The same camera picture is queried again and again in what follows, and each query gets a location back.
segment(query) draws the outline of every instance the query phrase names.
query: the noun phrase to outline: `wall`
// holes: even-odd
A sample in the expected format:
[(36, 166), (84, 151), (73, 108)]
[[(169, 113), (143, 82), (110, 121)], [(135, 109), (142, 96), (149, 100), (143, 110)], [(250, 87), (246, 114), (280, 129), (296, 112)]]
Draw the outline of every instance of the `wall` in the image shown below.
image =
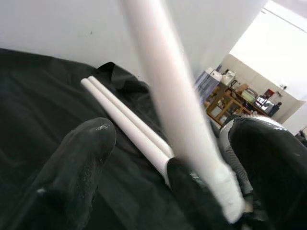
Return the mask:
[(299, 130), (307, 126), (307, 103), (304, 103), (291, 117), (284, 123), (285, 126), (293, 135), (297, 134)]
[[(142, 76), (119, 2), (2, 0), (0, 47), (80, 61), (95, 67), (113, 61)], [(218, 66), (264, 2), (166, 1), (195, 77), (203, 69)]]
[[(273, 11), (275, 5), (268, 2), (265, 8)], [(306, 101), (307, 33), (303, 30), (307, 31), (307, 19), (291, 12), (288, 17), (281, 11), (275, 13), (301, 29), (262, 10), (230, 54), (276, 85), (286, 85), (286, 91), (296, 99)]]
[[(251, 89), (257, 92), (258, 95), (263, 95), (268, 89), (272, 89), (275, 92), (280, 90), (277, 85), (261, 76), (255, 70), (231, 54), (226, 55), (226, 57), (223, 59), (220, 73), (224, 73), (226, 69), (236, 72), (236, 79), (241, 84), (248, 84)], [(283, 92), (282, 95), (283, 97), (278, 98), (277, 101), (282, 102), (283, 104), (273, 116), (273, 118), (281, 124), (304, 104), (303, 101), (297, 100), (287, 92)]]
[(307, 1), (305, 0), (273, 0), (273, 1), (307, 18)]

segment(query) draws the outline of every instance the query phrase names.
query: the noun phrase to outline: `wooden cabinet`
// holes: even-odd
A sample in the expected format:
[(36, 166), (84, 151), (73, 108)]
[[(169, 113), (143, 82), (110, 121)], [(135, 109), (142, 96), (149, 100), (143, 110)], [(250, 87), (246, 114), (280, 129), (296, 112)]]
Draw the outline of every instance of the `wooden cabinet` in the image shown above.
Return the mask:
[(208, 101), (211, 101), (211, 103), (207, 108), (208, 116), (218, 124), (222, 125), (232, 114), (252, 114), (252, 112), (246, 108), (246, 105), (251, 107), (252, 111), (256, 111), (260, 115), (266, 115), (259, 108), (246, 102), (241, 95), (222, 83), (220, 83), (218, 87), (219, 90), (208, 98)]

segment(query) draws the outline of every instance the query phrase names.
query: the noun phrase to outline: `white plastic tube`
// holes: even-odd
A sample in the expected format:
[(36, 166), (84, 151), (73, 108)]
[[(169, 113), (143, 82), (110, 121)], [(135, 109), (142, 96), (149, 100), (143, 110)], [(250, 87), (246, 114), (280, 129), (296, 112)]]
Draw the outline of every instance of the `white plastic tube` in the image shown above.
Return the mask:
[(191, 73), (160, 0), (122, 0), (156, 109), (175, 155), (188, 160), (233, 223), (244, 200), (233, 172), (220, 156), (192, 88)]
[(127, 106), (124, 105), (113, 93), (111, 93), (95, 77), (91, 76), (88, 80), (107, 98), (109, 99), (126, 117), (128, 117), (166, 156), (173, 157), (171, 147), (146, 125), (137, 115), (135, 115)]
[(158, 172), (168, 181), (166, 164), (169, 160), (162, 151), (142, 133), (112, 102), (110, 102), (88, 79), (81, 80), (81, 84), (103, 106), (115, 123), (123, 130), (133, 144), (153, 164)]

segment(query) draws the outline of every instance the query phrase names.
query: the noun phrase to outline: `ceiling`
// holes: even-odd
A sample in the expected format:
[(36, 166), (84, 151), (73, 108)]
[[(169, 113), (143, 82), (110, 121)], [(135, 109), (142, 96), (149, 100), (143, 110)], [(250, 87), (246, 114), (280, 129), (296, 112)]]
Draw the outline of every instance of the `ceiling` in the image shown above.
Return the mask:
[(273, 0), (289, 10), (307, 18), (307, 0)]

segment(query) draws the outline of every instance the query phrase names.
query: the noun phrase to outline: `white rod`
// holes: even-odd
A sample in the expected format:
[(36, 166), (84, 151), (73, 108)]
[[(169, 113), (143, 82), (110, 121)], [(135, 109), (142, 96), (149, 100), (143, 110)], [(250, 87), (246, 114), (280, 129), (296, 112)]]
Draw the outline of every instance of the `white rod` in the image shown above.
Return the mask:
[(164, 5), (160, 0), (121, 3), (174, 154), (188, 160), (211, 188), (228, 221), (235, 222), (244, 208), (242, 194), (231, 169), (222, 161), (206, 115), (202, 114), (191, 73)]
[(103, 106), (113, 121), (123, 130), (132, 143), (153, 164), (158, 172), (168, 181), (166, 164), (169, 160), (162, 151), (143, 134), (132, 121), (129, 120), (112, 102), (110, 102), (88, 79), (81, 80), (81, 84)]
[(113, 93), (111, 93), (103, 84), (95, 77), (91, 76), (88, 80), (107, 98), (109, 99), (124, 115), (126, 115), (162, 152), (173, 157), (171, 147), (146, 125), (135, 113), (133, 113), (123, 102), (121, 102)]

